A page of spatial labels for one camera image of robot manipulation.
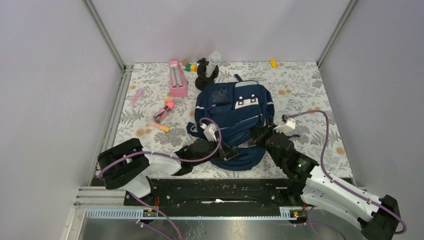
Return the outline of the navy blue backpack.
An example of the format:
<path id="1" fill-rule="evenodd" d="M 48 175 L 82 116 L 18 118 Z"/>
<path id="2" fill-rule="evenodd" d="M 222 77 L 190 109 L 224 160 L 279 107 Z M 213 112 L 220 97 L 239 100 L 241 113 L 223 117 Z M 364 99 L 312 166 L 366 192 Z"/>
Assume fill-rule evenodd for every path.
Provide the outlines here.
<path id="1" fill-rule="evenodd" d="M 255 145 L 250 130 L 275 124 L 274 116 L 271 93 L 257 81 L 221 82 L 208 85 L 199 93 L 195 122 L 188 123 L 186 129 L 196 140 L 207 140 L 201 124 L 216 125 L 218 141 L 222 140 L 239 155 L 226 163 L 210 162 L 225 170 L 248 171 L 268 153 L 265 147 Z"/>

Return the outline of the pink-capped marker tube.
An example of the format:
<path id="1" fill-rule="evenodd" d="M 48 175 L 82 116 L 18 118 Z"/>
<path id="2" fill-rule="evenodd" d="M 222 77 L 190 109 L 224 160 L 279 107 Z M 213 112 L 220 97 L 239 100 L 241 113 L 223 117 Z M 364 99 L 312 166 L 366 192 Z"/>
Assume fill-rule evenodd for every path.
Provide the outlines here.
<path id="1" fill-rule="evenodd" d="M 173 101 L 166 102 L 165 106 L 153 116 L 153 120 L 156 123 L 160 124 L 163 120 L 166 119 L 168 114 L 175 108 L 175 105 L 176 104 Z"/>

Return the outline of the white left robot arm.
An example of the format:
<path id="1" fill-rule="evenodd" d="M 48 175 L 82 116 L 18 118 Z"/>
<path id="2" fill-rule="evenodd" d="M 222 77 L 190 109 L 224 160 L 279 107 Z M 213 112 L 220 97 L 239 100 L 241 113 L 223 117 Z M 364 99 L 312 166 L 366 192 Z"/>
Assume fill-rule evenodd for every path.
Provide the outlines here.
<path id="1" fill-rule="evenodd" d="M 135 195 L 144 206 L 152 204 L 155 192 L 144 171 L 157 171 L 170 176 L 182 176 L 205 162 L 226 163 L 238 152 L 224 142 L 197 139 L 176 152 L 158 152 L 143 147 L 140 140 L 131 138 L 97 156 L 98 178 L 107 190 L 124 189 Z"/>

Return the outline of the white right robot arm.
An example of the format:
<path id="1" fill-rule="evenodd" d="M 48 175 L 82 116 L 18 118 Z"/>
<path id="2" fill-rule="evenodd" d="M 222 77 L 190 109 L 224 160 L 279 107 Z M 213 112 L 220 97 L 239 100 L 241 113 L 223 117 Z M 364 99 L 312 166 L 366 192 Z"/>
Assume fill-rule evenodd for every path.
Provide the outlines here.
<path id="1" fill-rule="evenodd" d="M 254 143 L 266 148 L 275 165 L 293 184 L 287 188 L 287 201 L 293 206 L 305 203 L 324 209 L 352 224 L 367 240 L 391 240 L 401 222 L 399 205 L 390 195 L 378 196 L 326 173 L 316 160 L 297 151 L 275 125 L 253 127 Z"/>

